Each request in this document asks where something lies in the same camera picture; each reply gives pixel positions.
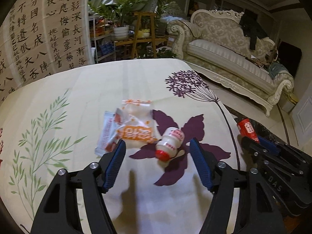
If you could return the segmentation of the red tube black cap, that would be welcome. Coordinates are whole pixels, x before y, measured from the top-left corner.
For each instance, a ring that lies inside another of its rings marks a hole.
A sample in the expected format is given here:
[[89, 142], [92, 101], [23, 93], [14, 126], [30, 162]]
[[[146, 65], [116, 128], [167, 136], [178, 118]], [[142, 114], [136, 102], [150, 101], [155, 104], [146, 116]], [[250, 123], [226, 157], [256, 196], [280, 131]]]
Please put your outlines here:
[[260, 143], [258, 136], [248, 118], [240, 119], [238, 122], [238, 129], [242, 137], [248, 137], [257, 143]]

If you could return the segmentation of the white bottle red cap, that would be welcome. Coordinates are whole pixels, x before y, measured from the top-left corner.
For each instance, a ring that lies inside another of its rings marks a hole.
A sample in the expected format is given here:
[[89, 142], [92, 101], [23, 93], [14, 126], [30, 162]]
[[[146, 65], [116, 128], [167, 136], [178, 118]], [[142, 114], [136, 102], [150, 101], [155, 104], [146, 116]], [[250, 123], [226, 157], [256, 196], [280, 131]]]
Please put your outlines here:
[[177, 155], [178, 148], [183, 144], [183, 141], [184, 133], [182, 130], [176, 127], [168, 127], [155, 146], [155, 157], [162, 162], [170, 161]]

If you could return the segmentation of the teal cloth on sofa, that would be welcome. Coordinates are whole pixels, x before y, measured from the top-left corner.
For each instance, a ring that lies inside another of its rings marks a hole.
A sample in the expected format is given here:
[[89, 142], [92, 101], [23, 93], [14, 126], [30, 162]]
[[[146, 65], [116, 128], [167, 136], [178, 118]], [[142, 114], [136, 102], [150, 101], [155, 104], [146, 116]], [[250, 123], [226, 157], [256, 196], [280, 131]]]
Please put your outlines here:
[[273, 62], [269, 65], [268, 72], [271, 79], [274, 79], [278, 74], [288, 73], [288, 70], [282, 64]]

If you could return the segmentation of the silver white snack wrapper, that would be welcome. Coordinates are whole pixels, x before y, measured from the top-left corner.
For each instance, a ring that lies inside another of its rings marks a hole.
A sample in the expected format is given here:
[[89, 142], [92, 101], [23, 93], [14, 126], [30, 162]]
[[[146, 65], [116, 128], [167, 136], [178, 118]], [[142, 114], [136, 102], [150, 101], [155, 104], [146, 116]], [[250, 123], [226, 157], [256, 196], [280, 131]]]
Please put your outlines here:
[[113, 151], [119, 140], [118, 130], [121, 124], [121, 118], [117, 112], [105, 111], [103, 128], [95, 148], [97, 156], [102, 157], [104, 154]]

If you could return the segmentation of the floral cream tablecloth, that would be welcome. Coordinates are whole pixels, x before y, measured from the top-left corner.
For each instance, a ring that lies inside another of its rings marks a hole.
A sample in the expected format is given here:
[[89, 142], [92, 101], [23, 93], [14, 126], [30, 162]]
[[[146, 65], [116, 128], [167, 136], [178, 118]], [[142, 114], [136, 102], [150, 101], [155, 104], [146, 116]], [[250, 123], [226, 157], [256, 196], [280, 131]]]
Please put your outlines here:
[[190, 140], [232, 168], [246, 165], [236, 122], [222, 102], [169, 89], [169, 78], [191, 87], [194, 77], [175, 59], [108, 62], [51, 75], [9, 95], [1, 105], [1, 199], [18, 231], [31, 230], [59, 169], [78, 171], [98, 161], [104, 114], [133, 99], [151, 101], [156, 136], [175, 126], [185, 138], [173, 168], [154, 158], [151, 145], [127, 145], [115, 185], [104, 195], [116, 231], [199, 233], [212, 194], [201, 184]]

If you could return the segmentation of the orange clear plastic wrapper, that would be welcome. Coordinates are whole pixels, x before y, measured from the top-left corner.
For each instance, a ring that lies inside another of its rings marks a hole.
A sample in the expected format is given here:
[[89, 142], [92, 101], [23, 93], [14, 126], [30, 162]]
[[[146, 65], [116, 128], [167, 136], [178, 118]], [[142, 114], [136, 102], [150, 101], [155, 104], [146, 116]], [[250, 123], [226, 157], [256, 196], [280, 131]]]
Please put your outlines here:
[[119, 138], [144, 143], [153, 143], [157, 140], [150, 100], [122, 100], [121, 107], [115, 112], [115, 123]]

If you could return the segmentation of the ornate cream sofa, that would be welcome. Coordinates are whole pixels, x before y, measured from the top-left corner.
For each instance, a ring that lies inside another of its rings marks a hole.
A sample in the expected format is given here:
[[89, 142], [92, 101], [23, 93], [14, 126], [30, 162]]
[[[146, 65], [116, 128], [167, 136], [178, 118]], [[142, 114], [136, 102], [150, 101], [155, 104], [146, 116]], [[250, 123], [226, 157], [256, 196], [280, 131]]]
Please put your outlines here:
[[292, 93], [294, 78], [284, 72], [271, 79], [268, 68], [275, 62], [276, 45], [266, 37], [257, 39], [255, 51], [250, 50], [250, 38], [239, 25], [242, 15], [197, 10], [190, 21], [170, 21], [172, 51], [196, 72], [263, 106], [269, 116], [281, 95]]

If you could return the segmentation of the black garment on sofa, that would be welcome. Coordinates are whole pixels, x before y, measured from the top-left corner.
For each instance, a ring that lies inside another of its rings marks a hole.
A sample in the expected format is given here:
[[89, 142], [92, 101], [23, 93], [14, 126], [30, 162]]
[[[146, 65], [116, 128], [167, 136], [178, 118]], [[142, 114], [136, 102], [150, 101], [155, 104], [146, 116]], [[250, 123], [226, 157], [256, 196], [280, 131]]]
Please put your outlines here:
[[257, 14], [250, 10], [245, 10], [239, 22], [244, 36], [250, 38], [250, 50], [252, 51], [255, 51], [257, 39], [264, 39], [268, 37], [265, 30], [257, 22], [257, 19]]

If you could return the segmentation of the small floor green plant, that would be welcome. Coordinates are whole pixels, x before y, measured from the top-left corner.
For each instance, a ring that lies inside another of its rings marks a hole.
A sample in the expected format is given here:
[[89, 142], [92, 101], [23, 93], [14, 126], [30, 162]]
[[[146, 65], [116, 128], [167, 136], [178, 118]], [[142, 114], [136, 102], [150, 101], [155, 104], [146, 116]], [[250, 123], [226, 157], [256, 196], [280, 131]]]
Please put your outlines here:
[[157, 58], [162, 59], [162, 58], [176, 58], [176, 54], [172, 52], [172, 50], [166, 49], [166, 48], [161, 48], [157, 51]]

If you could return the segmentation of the wooden plant stand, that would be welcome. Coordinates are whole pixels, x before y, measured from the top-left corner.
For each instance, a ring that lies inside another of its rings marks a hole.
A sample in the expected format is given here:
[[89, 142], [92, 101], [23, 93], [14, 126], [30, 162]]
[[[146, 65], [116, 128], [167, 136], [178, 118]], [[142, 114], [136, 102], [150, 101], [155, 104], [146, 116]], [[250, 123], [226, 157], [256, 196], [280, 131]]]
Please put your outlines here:
[[[145, 48], [141, 47], [143, 44], [146, 45], [146, 48], [150, 45], [152, 53], [150, 55], [144, 54], [144, 56], [146, 58], [157, 58], [157, 44], [164, 43], [167, 38], [165, 36], [156, 36], [156, 14], [152, 12], [134, 12], [133, 15], [136, 18], [134, 35], [125, 40], [114, 40], [114, 48], [123, 47], [123, 57], [135, 59], [140, 57], [139, 49], [141, 51], [145, 50]], [[142, 19], [149, 19], [148, 25], [150, 28], [142, 28]]]

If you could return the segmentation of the metal storage shelf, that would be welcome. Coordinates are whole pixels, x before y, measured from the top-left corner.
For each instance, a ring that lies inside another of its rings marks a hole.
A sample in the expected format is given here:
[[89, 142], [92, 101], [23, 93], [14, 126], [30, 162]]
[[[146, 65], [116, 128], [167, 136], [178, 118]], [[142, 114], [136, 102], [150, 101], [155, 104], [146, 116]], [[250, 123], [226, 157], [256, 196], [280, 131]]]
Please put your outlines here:
[[113, 61], [115, 47], [111, 22], [98, 14], [89, 14], [89, 36], [95, 63]]

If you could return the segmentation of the calligraphy folding screen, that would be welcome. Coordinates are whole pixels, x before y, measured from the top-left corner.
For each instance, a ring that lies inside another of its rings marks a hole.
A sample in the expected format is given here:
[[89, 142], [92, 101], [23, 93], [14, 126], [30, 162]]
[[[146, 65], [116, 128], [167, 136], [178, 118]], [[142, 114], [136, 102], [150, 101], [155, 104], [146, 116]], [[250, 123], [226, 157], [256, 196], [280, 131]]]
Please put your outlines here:
[[92, 65], [88, 0], [17, 0], [1, 25], [1, 102], [49, 75]]

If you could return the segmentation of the white potted green plant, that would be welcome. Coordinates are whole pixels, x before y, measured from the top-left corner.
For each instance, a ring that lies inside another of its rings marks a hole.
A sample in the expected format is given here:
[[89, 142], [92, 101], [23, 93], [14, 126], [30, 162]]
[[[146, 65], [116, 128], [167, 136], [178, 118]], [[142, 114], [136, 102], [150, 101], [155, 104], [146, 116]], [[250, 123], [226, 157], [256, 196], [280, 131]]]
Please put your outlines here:
[[115, 40], [127, 40], [129, 25], [133, 19], [132, 10], [142, 3], [145, 3], [145, 0], [117, 0], [116, 4], [96, 6], [89, 2], [89, 8], [112, 23]]

